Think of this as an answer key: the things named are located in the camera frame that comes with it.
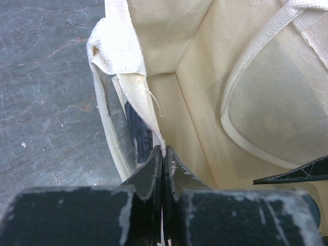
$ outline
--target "beige fabric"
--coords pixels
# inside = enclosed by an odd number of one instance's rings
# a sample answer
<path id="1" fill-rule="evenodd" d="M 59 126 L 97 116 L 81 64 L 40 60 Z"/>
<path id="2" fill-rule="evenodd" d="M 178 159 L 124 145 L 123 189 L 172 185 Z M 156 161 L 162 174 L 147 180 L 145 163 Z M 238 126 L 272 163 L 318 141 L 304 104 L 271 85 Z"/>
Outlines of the beige fabric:
<path id="1" fill-rule="evenodd" d="M 128 0 L 148 76 L 175 72 L 212 0 Z"/>
<path id="2" fill-rule="evenodd" d="M 148 86 L 164 115 L 155 107 L 160 132 L 182 162 L 212 187 L 242 189 L 256 178 L 288 171 L 240 147 L 220 120 L 231 70 L 281 3 L 128 0 Z M 285 161 L 285 167 L 328 155 L 327 50 L 327 14 L 305 10 L 263 47 L 231 93 L 229 119 L 236 133 Z M 122 78 L 121 97 L 137 97 L 136 81 Z M 146 103 L 152 107 L 149 94 Z M 139 101 L 138 107 L 145 106 Z M 328 184 L 313 185 L 327 218 Z"/>
<path id="3" fill-rule="evenodd" d="M 157 121 L 161 134 L 190 171 L 210 187 L 216 188 L 211 169 L 200 145 L 175 73 L 159 74 L 148 78 L 151 91 L 161 105 Z"/>

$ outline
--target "gray stone surface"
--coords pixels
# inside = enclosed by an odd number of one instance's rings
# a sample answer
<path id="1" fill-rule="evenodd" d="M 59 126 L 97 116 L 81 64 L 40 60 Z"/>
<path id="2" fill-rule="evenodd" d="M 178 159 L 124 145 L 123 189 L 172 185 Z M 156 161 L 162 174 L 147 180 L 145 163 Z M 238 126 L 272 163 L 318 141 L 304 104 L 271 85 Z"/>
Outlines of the gray stone surface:
<path id="1" fill-rule="evenodd" d="M 34 186 L 118 185 L 86 56 L 97 0 L 0 2 L 0 214 Z"/>

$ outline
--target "white paint residue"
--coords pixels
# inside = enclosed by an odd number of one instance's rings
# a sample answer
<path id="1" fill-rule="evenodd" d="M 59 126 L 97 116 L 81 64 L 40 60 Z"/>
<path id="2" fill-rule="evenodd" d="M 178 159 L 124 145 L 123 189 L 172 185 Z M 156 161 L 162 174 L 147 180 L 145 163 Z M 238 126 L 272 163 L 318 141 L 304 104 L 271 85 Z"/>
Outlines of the white paint residue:
<path id="1" fill-rule="evenodd" d="M 260 214 L 262 224 L 267 224 L 267 222 L 265 220 L 264 212 L 263 212 L 263 209 L 262 209 L 262 206 L 261 205 L 259 205 L 259 207 L 258 207 L 258 212 Z"/>
<path id="2" fill-rule="evenodd" d="M 206 193 L 207 191 L 196 191 L 195 193 Z M 290 214 L 293 217 L 293 222 L 296 226 L 299 227 L 300 233 L 303 237 L 304 245 L 310 246 L 322 246 L 322 239 L 318 234 L 318 229 L 314 224 L 313 217 L 306 206 L 301 205 L 304 204 L 304 201 L 301 199 L 301 195 L 307 195 L 304 191 L 296 191 L 298 196 L 291 196 L 292 192 L 283 191 L 279 193 L 268 193 L 268 192 L 258 192 L 258 191 L 219 191 L 213 190 L 215 194 L 222 194 L 225 196 L 230 196 L 231 198 L 236 199 L 237 201 L 243 201 L 244 199 L 250 201 L 264 200 L 268 201 L 282 201 L 284 203 L 283 209 L 286 214 Z"/>
<path id="3" fill-rule="evenodd" d="M 60 209 L 62 207 L 62 204 L 64 202 L 64 199 L 61 198 L 59 201 L 58 201 L 58 208 Z"/>
<path id="4" fill-rule="evenodd" d="M 189 227 L 190 227 L 190 221 L 195 217 L 193 214 L 193 212 L 195 211 L 195 209 L 193 207 L 193 203 L 192 203 L 193 197 L 194 197 L 193 193 L 188 194 L 188 206 L 186 208 L 186 214 L 187 214 L 186 226 L 187 226 L 187 243 L 188 243 L 188 245 L 192 245 Z"/>
<path id="5" fill-rule="evenodd" d="M 134 151 L 135 151 L 135 155 L 138 157 L 138 142 L 137 139 L 134 138 Z"/>
<path id="6" fill-rule="evenodd" d="M 125 243 L 128 239 L 128 233 L 129 233 L 129 229 L 130 229 L 130 215 L 131 215 L 132 199 L 133 199 L 133 194 L 131 192 L 128 192 L 127 203 L 121 209 L 120 214 L 119 214 L 118 223 L 122 229 L 121 238 L 119 240 L 119 245 L 125 245 Z"/>
<path id="7" fill-rule="evenodd" d="M 173 176 L 175 173 L 176 163 L 175 161 L 171 161 L 171 175 Z"/>
<path id="8" fill-rule="evenodd" d="M 274 224 L 276 225 L 276 228 L 279 232 L 279 235 L 283 241 L 283 243 L 285 244 L 285 246 L 290 246 L 286 236 L 285 236 L 285 233 L 283 232 L 283 228 L 280 226 L 280 220 L 278 219 L 275 211 L 273 210 L 272 206 L 270 205 L 270 203 L 268 203 L 267 201 L 265 201 L 265 204 L 266 206 L 268 207 L 269 211 L 270 211 L 270 214 L 272 215 L 272 218 L 273 218 L 273 222 Z"/>
<path id="9" fill-rule="evenodd" d="M 8 212 L 9 212 L 9 213 L 11 213 L 12 211 L 14 211 L 14 206 L 10 206 L 10 207 L 8 208 Z"/>
<path id="10" fill-rule="evenodd" d="M 15 217 L 15 215 L 11 214 L 8 216 L 8 220 L 12 220 Z"/>
<path id="11" fill-rule="evenodd" d="M 159 246 L 165 246 L 164 225 L 163 225 L 163 207 L 161 209 L 161 215 L 160 215 L 160 245 Z"/>
<path id="12" fill-rule="evenodd" d="M 171 246 L 171 240 L 170 239 L 168 239 L 168 244 L 169 244 L 169 246 Z M 165 243 L 157 243 L 157 246 L 165 246 Z"/>

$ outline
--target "scratched surface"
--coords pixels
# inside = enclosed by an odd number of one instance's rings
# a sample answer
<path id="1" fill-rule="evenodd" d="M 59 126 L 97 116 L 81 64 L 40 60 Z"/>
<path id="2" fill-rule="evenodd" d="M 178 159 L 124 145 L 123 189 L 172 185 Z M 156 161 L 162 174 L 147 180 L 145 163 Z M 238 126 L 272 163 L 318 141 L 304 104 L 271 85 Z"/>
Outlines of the scratched surface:
<path id="1" fill-rule="evenodd" d="M 97 0 L 0 1 L 0 216 L 22 189 L 118 185 L 86 56 Z"/>

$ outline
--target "white fabric strap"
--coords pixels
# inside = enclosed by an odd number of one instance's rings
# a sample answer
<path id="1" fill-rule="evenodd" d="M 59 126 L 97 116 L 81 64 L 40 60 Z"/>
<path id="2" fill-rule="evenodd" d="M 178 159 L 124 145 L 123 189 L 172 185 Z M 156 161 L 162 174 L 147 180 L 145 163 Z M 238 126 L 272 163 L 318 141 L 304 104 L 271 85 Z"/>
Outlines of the white fabric strap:
<path id="1" fill-rule="evenodd" d="M 123 94 L 153 131 L 166 154 L 150 95 L 147 93 L 146 69 L 137 34 L 131 22 L 126 0 L 105 0 L 106 17 L 93 29 L 87 42 L 89 65 L 93 73 L 98 108 L 107 143 L 122 181 L 131 170 L 120 149 L 107 109 L 102 77 L 116 74 Z"/>
<path id="2" fill-rule="evenodd" d="M 276 34 L 278 34 L 284 27 L 302 14 L 306 9 L 328 10 L 328 0 L 289 0 L 286 2 L 286 4 L 253 38 L 239 57 L 237 63 L 231 71 L 227 85 L 225 86 L 221 106 L 221 122 L 223 128 L 237 144 L 268 162 L 289 169 L 297 168 L 299 165 L 282 160 L 271 155 L 270 153 L 265 152 L 261 148 L 249 142 L 236 131 L 229 119 L 229 103 L 234 87 L 255 56 L 270 40 L 272 40 Z"/>
<path id="3" fill-rule="evenodd" d="M 293 24 L 328 69 L 328 11 L 307 9 L 293 20 Z"/>

